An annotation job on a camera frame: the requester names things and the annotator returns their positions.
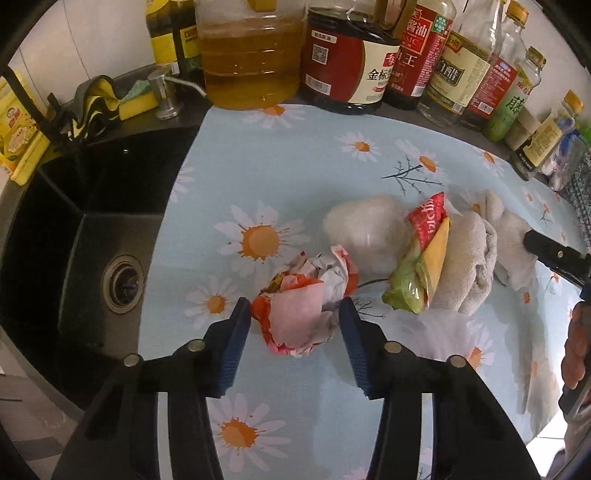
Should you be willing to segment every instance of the red label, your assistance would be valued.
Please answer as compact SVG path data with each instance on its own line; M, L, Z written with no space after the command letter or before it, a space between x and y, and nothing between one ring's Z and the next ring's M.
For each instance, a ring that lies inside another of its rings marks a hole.
M447 218L447 212L443 207L444 200L443 192L436 193L407 216L421 245L421 252L425 251L439 230L441 222Z
M423 94L437 66L452 21L425 7L417 7L402 34L402 43L389 85L404 95Z
M308 26L302 50L301 81L334 100L375 103L382 99L397 46Z
M482 118L489 119L492 111L509 90L515 77L517 77L517 70L498 57L470 100L470 105L468 105L470 111Z

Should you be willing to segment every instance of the crumpled wrapper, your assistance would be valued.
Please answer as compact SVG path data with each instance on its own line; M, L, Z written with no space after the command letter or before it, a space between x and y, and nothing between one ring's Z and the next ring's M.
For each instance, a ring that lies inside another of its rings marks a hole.
M444 201L444 193L436 193L407 216L414 234L411 246L382 295L382 301L395 310L421 313L435 295L450 228Z
M359 281L359 271L340 245L285 265L251 303L268 349L301 357L326 343L337 328L335 310Z

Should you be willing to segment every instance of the yellow oil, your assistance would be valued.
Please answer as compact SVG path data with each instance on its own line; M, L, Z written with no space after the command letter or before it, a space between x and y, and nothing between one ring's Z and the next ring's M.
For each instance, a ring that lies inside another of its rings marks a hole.
M284 102L298 89L302 19L250 18L200 27L210 101L247 110Z

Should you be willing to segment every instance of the condiment bottle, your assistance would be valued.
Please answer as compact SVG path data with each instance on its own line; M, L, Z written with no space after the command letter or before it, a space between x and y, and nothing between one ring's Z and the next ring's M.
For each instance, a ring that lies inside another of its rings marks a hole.
M505 0L479 0L454 23L418 110L446 127L464 112L492 59L501 52Z
M312 0L302 51L304 97L337 113L376 111L416 3L377 0L370 13L364 2Z
M492 112L491 119L482 131L486 138L498 142L507 134L531 91L542 81L540 73L544 65L546 65L544 56L534 47L530 47L517 78L499 106Z
M437 66L456 7L450 0L419 0L402 34L400 50L384 101L403 110L416 108Z
M196 79L201 67L193 0L148 0L146 24L156 65L173 75Z
M574 130L577 116L582 111L583 102L569 90L535 133L511 154L513 168L522 179L534 177L554 147Z
M514 0L507 7L507 16L501 25L501 53L464 110L462 124L467 127L482 130L517 77L527 53L521 31L528 16L528 11Z

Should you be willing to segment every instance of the light blue tablecloth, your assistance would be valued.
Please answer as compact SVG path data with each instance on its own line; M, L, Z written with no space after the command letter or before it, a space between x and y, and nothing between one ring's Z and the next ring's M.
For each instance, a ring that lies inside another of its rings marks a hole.
M327 250L322 220L340 202L388 193L414 207L443 190L461 210L485 189L496 191L532 228L584 249L567 202L464 142L398 121L310 106L213 108L158 236L139 353L171 354L227 318L240 295L253 298L295 253ZM471 363L526 442L557 411L569 310L579 294L543 265L536 270L537 278L519 292L495 280L470 321ZM397 337L403 322L378 291L359 295L358 302L365 319ZM295 359L271 355L253 322L235 385L208 405L225 478L356 480L369 466L382 402L367 400L355 386L340 333ZM424 405L426 476L432 420L428 399Z

